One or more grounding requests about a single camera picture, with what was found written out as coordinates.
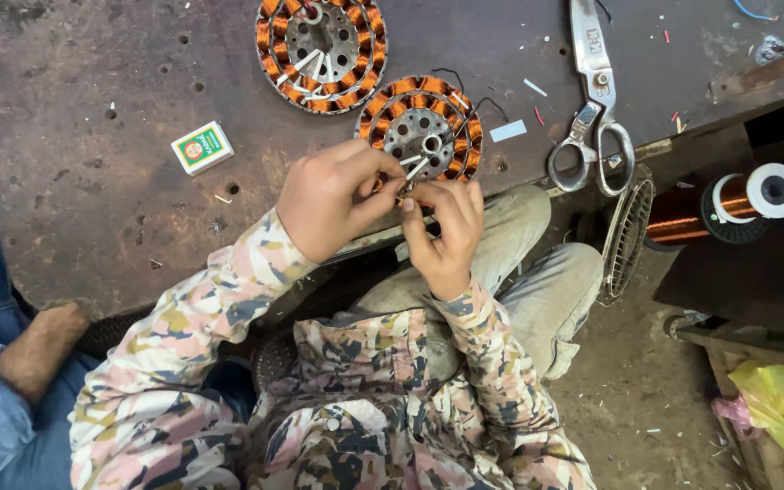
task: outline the dirt floor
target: dirt floor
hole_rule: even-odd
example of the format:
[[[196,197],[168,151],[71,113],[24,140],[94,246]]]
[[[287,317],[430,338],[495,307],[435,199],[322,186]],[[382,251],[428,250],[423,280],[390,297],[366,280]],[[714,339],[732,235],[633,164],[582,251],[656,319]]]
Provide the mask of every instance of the dirt floor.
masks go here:
[[[660,190],[691,177],[689,169],[715,172],[750,158],[746,132],[734,127],[676,139],[670,153],[646,163]],[[572,216],[599,201],[592,189],[554,198],[550,228],[526,262],[561,242]],[[592,307],[574,338],[581,349],[571,370],[546,384],[598,487],[745,489],[731,452],[719,447],[724,436],[709,406],[715,381],[706,353],[669,338],[665,321],[682,309],[652,300],[674,257],[644,250],[621,298]]]

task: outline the metal scissors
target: metal scissors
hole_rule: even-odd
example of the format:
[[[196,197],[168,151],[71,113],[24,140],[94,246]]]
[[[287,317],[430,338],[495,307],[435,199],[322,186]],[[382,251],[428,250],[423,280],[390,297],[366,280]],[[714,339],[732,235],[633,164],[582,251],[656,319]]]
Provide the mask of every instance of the metal scissors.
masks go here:
[[[563,191],[575,191],[585,185],[589,167],[597,162],[598,186],[601,193],[611,197],[617,196],[622,194],[634,175],[634,146],[628,132],[616,122],[616,85],[613,83],[613,69],[610,66],[610,58],[607,57],[604,33],[601,31],[594,0],[571,0],[571,30],[577,71],[582,76],[586,104],[574,118],[567,139],[558,143],[550,153],[550,177]],[[594,146],[598,148],[597,151],[583,142],[596,119],[598,127],[595,129]],[[604,175],[601,136],[605,132],[612,133],[622,146],[621,157],[614,155],[607,159],[607,164],[611,168],[619,164],[625,165],[625,184],[618,189],[610,187]],[[567,146],[578,149],[583,157],[576,174],[572,176],[562,175],[555,166],[556,155]]]

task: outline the scissors blade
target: scissors blade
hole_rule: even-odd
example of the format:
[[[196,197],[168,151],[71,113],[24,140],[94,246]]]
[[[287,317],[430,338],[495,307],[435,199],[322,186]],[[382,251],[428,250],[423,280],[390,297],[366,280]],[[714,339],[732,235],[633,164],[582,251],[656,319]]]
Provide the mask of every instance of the scissors blade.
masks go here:
[[[594,0],[571,0],[571,30],[577,71],[590,99],[608,109],[616,102],[613,69],[604,44]]]

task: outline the rusty metal table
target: rusty metal table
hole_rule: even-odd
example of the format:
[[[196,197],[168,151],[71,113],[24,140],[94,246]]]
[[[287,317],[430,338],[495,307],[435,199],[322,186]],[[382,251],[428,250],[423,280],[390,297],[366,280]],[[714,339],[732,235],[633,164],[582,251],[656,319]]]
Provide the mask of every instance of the rusty metal table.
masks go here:
[[[110,314],[155,301],[274,205],[291,162],[352,136],[356,113],[304,113],[267,83],[255,55],[258,0],[25,1],[0,0],[0,233],[34,304],[87,296]],[[692,130],[784,99],[784,79],[719,105],[708,91],[754,63],[750,46],[768,35],[784,42],[784,3],[749,0],[782,14],[764,22],[732,0],[604,2],[617,120],[635,146],[674,135],[676,111]],[[542,179],[552,139],[583,105],[568,2],[379,5],[385,81],[452,68],[471,99],[492,96],[524,120],[527,134],[486,139],[477,177],[487,194]],[[480,112],[485,131],[504,124],[493,107]],[[190,177],[169,143],[211,120],[235,155]]]

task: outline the hand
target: hand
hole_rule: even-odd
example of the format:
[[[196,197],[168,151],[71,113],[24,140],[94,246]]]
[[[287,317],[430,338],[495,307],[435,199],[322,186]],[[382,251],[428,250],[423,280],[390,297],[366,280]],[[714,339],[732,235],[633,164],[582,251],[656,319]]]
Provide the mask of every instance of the hand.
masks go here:
[[[82,307],[76,303],[68,303],[63,306],[39,311],[31,326],[38,326],[44,329],[57,332],[77,333],[82,335],[87,327],[90,326],[90,317]]]
[[[371,195],[379,172],[391,179]],[[277,216],[295,247],[311,261],[323,262],[395,206],[406,177],[391,155],[365,139],[351,139],[289,169]],[[356,192],[366,199],[355,203]]]
[[[431,240],[417,201],[435,209],[441,236]],[[476,181],[422,182],[404,200],[402,230],[410,262],[441,301],[462,295],[470,284],[470,263],[483,234],[483,192]]]

